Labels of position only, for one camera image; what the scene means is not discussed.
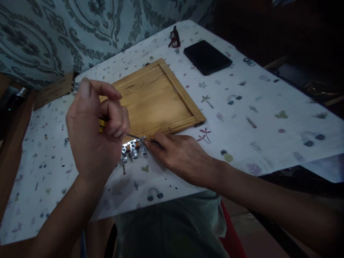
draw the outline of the black case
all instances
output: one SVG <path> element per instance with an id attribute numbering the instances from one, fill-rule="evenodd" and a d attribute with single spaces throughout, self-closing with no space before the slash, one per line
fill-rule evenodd
<path id="1" fill-rule="evenodd" d="M 185 48 L 184 54 L 203 75 L 210 75 L 231 66 L 233 63 L 232 60 L 205 40 Z"/>

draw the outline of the patterned wallpaper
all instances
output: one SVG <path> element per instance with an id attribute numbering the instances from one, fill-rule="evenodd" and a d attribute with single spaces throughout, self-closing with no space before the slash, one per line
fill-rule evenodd
<path id="1" fill-rule="evenodd" d="M 206 27 L 216 0 L 1 0 L 0 72 L 41 89 L 180 20 Z"/>

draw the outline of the person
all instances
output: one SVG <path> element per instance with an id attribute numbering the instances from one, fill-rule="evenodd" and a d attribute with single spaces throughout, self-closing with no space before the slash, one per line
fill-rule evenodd
<path id="1" fill-rule="evenodd" d="M 99 95 L 108 99 L 100 103 Z M 79 175 L 45 221 L 29 257 L 67 257 L 80 237 L 130 131 L 120 99 L 108 83 L 81 81 L 66 115 Z M 98 118 L 108 120 L 105 133 L 98 132 Z M 116 256 L 227 257 L 218 240 L 226 231 L 219 195 L 264 215 L 321 255 L 343 252 L 343 221 L 333 210 L 212 158 L 190 136 L 156 133 L 154 139 L 160 146 L 145 142 L 152 155 L 186 182 L 209 190 L 116 216 Z"/>

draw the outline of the red fabric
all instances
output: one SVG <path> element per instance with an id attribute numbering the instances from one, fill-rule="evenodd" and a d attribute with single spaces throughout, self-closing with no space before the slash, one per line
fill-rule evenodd
<path id="1" fill-rule="evenodd" d="M 224 238 L 220 238 L 222 245 L 230 258 L 247 258 L 244 248 L 241 245 L 240 239 L 233 227 L 232 221 L 230 220 L 229 214 L 222 200 L 221 206 L 227 224 L 226 236 Z"/>

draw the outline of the patterned tablecloth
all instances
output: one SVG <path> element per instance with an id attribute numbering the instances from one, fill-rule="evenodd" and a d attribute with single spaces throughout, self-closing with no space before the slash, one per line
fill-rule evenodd
<path id="1" fill-rule="evenodd" d="M 173 26 L 76 78 L 115 82 L 163 58 L 207 118 L 182 132 L 214 158 L 255 176 L 344 153 L 344 122 L 194 22 L 176 24 L 181 47 L 168 48 Z M 231 67 L 203 76 L 183 54 L 202 39 Z M 77 176 L 65 124 L 72 95 L 32 113 L 23 155 L 0 228 L 2 244 L 34 237 Z M 91 218 L 97 220 L 204 189 L 174 175 L 150 154 L 117 166 Z"/>

